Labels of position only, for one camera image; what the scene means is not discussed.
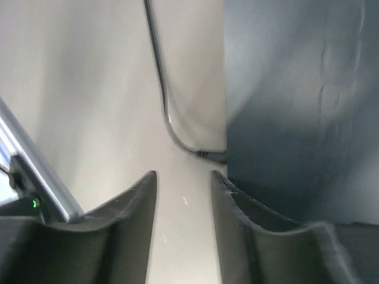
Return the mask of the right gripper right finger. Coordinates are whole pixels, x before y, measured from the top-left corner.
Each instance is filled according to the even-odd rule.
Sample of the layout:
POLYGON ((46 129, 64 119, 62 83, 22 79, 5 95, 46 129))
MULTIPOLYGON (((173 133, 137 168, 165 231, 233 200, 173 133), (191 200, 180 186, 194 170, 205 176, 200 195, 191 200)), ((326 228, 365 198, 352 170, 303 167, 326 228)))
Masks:
POLYGON ((222 283, 362 283, 334 225, 292 225, 252 202, 257 224, 237 205, 243 193, 218 171, 211 199, 222 283))

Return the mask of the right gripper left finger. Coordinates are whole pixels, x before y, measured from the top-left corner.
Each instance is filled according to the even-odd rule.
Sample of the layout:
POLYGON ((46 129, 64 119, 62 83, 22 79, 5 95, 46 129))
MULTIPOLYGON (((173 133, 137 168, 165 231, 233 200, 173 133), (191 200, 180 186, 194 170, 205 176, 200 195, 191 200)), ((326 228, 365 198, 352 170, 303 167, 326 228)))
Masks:
POLYGON ((157 174, 70 223, 1 218, 2 283, 144 283, 157 174))

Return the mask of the black network switch box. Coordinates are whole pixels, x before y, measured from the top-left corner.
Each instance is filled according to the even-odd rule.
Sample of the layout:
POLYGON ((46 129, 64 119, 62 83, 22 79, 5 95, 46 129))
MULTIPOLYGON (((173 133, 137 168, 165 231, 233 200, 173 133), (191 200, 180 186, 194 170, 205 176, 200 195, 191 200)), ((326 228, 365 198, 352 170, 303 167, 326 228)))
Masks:
POLYGON ((298 221, 378 223, 378 2, 226 1, 229 179, 298 221))

